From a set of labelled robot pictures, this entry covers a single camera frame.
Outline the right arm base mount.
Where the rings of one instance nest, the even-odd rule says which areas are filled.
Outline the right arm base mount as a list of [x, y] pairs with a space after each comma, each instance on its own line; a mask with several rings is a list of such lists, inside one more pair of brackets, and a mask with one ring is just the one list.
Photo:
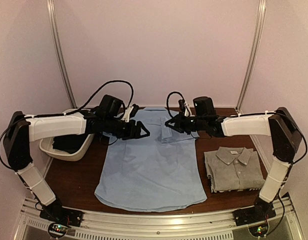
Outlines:
[[255, 199], [253, 206], [237, 209], [232, 214], [236, 226], [262, 222], [265, 221], [267, 217], [273, 218], [276, 216], [273, 202], [266, 202], [260, 197]]

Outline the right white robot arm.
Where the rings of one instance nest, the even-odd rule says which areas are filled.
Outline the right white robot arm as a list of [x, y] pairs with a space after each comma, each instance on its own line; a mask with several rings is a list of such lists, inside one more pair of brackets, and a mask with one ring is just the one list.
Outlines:
[[180, 111], [171, 115], [165, 126], [179, 133], [190, 134], [204, 131], [212, 137], [259, 135], [271, 138], [273, 162], [261, 188], [256, 206], [250, 210], [253, 220], [262, 220], [269, 212], [271, 203], [285, 185], [293, 165], [297, 162], [303, 134], [285, 107], [262, 113], [218, 115], [210, 97], [193, 99], [195, 114], [192, 114], [185, 99], [179, 100]]

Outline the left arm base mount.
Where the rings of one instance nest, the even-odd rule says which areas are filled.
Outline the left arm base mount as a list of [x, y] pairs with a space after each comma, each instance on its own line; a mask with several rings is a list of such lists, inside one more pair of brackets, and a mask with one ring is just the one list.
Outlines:
[[83, 217], [81, 210], [63, 207], [62, 202], [56, 199], [49, 205], [41, 205], [40, 218], [53, 221], [64, 226], [80, 227]]

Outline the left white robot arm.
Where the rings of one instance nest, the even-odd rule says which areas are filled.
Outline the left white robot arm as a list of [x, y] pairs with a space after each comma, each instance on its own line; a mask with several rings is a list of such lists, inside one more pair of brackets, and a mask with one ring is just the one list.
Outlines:
[[141, 139], [150, 131], [141, 121], [132, 118], [139, 110], [133, 104], [124, 109], [122, 100], [106, 94], [100, 104], [92, 109], [76, 109], [71, 112], [42, 115], [25, 115], [16, 111], [5, 132], [1, 135], [8, 167], [32, 191], [38, 201], [46, 206], [46, 213], [55, 222], [66, 218], [61, 202], [33, 163], [30, 143], [50, 137], [107, 133], [117, 139]]

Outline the light blue shirt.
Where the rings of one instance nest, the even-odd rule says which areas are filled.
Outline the light blue shirt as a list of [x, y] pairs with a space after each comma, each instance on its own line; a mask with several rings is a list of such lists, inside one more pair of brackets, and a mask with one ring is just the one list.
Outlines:
[[109, 138], [94, 194], [103, 204], [132, 212], [184, 209], [207, 199], [199, 175], [195, 138], [166, 127], [174, 110], [146, 107], [135, 120], [149, 130], [141, 139]]

